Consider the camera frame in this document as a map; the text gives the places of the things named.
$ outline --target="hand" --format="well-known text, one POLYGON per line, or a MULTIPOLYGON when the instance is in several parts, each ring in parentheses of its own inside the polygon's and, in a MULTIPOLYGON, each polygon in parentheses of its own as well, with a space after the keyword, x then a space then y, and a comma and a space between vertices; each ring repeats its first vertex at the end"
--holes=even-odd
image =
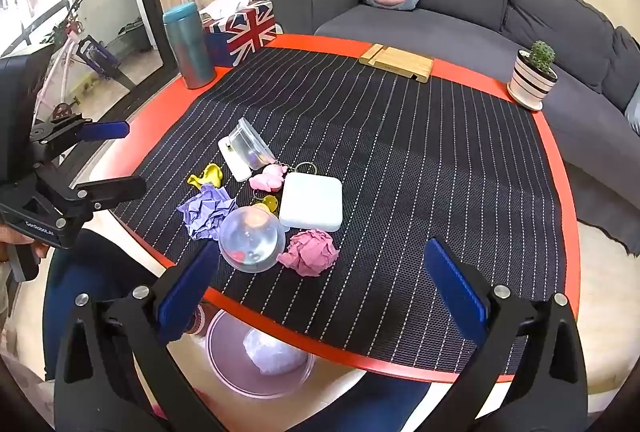
POLYGON ((45 258, 49 251, 49 246, 41 242, 35 242, 33 238, 27 237, 14 229, 0 224, 0 262, 6 262, 9 260, 9 254, 7 252, 7 244, 31 244, 31 247, 40 258, 45 258))

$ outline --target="green plant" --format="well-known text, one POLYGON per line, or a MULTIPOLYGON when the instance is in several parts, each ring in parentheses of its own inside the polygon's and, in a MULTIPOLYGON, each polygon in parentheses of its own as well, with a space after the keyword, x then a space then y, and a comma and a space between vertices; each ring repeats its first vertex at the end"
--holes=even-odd
POLYGON ((531 46, 529 63, 544 74, 551 75, 551 64, 554 63, 556 53, 542 40, 531 46))

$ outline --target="plastic bag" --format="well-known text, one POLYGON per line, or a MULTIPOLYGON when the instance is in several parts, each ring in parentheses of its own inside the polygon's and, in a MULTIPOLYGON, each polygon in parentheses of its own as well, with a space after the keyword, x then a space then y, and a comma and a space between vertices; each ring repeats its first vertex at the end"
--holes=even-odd
POLYGON ((255 366, 265 376, 277 376, 292 372, 304 365, 308 353, 279 341, 257 329, 244 337, 244 350, 255 366))

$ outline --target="potted plant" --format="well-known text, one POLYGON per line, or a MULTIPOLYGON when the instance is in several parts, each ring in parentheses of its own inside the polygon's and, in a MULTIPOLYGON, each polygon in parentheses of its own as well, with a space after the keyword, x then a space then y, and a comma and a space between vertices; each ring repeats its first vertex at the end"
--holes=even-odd
POLYGON ((551 68, 556 54, 539 40, 531 50, 519 50, 507 90, 511 97, 530 110, 542 110, 542 100, 558 81, 551 68))

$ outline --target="pink toy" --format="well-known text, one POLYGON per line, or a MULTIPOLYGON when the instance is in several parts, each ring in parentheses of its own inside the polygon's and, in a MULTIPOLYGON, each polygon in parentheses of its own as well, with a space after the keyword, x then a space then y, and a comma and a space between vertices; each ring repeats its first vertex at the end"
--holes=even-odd
POLYGON ((317 277, 338 258, 334 240, 325 231, 310 229, 291 237, 289 249, 278 255, 278 262, 303 277, 317 277))
POLYGON ((267 165, 261 174, 249 178, 249 185, 254 190, 277 192, 282 188, 284 174, 286 173, 286 165, 267 165))

